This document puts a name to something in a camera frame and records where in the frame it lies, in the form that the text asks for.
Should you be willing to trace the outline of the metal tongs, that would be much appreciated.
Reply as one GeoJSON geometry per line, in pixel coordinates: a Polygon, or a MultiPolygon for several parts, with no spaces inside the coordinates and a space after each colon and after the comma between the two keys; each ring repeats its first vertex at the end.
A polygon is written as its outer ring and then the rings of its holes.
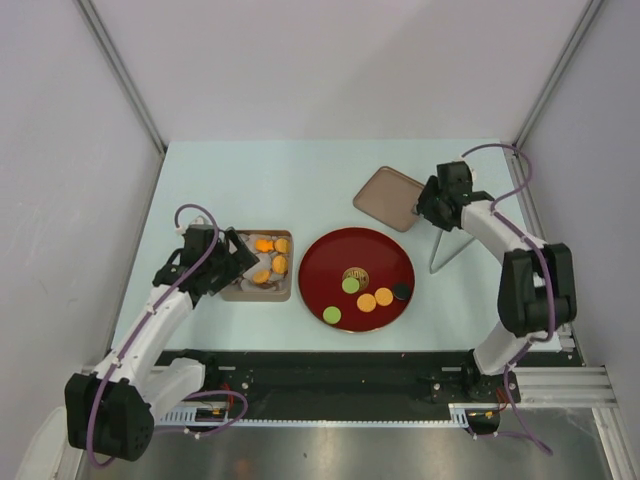
{"type": "Polygon", "coordinates": [[[474,241],[475,238],[463,230],[438,230],[429,258],[429,273],[437,274],[474,241]]]}

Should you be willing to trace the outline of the tan square tin lid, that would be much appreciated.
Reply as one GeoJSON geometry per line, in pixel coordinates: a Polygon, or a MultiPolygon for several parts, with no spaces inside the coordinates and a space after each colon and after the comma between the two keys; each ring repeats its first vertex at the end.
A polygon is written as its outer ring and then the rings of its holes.
{"type": "Polygon", "coordinates": [[[389,166],[380,167],[353,199],[353,206],[404,233],[418,220],[415,206],[424,189],[417,180],[389,166]]]}

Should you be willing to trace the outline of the orange fish-shaped cookie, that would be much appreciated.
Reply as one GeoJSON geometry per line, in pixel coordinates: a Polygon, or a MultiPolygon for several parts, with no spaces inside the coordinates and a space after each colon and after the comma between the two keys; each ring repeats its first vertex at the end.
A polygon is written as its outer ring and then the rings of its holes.
{"type": "Polygon", "coordinates": [[[269,253],[274,250],[274,241],[265,238],[259,238],[255,241],[255,248],[259,252],[269,253]]]}

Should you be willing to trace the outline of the tan square tin box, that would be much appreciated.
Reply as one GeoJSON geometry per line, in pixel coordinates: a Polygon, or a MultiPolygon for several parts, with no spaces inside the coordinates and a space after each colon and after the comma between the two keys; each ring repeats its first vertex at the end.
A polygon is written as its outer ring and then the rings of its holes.
{"type": "Polygon", "coordinates": [[[293,272],[293,236],[288,230],[238,230],[238,235],[248,249],[257,257],[258,262],[247,272],[227,286],[221,296],[225,301],[235,302],[283,302],[290,298],[293,272]],[[255,241],[265,238],[275,241],[287,238],[291,243],[288,254],[278,253],[275,249],[269,253],[259,252],[255,248],[255,241]],[[284,255],[289,261],[288,271],[284,275],[276,274],[271,269],[272,259],[277,255],[284,255]],[[271,277],[264,284],[255,284],[253,275],[261,270],[270,270],[271,277]]]}

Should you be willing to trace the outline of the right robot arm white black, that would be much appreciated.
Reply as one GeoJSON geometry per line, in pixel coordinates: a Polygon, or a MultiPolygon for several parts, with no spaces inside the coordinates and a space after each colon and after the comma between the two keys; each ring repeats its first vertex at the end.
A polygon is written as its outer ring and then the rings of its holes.
{"type": "Polygon", "coordinates": [[[437,166],[415,205],[433,226],[473,237],[501,265],[497,324],[462,367],[461,388],[473,401],[486,400],[497,389],[496,376],[508,373],[532,345],[551,341],[558,327],[577,316],[569,247],[524,232],[497,203],[474,189],[470,167],[456,161],[437,166]]]}

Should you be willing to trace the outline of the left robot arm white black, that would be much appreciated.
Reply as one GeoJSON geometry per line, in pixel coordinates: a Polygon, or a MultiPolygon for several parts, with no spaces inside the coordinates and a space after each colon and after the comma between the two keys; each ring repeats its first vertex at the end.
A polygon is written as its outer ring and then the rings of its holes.
{"type": "Polygon", "coordinates": [[[92,456],[135,461],[156,423],[189,396],[207,400],[221,387],[212,355],[184,350],[152,372],[177,327],[205,296],[213,296],[257,264],[234,228],[192,224],[153,281],[127,336],[88,374],[64,389],[69,444],[92,456]]]}

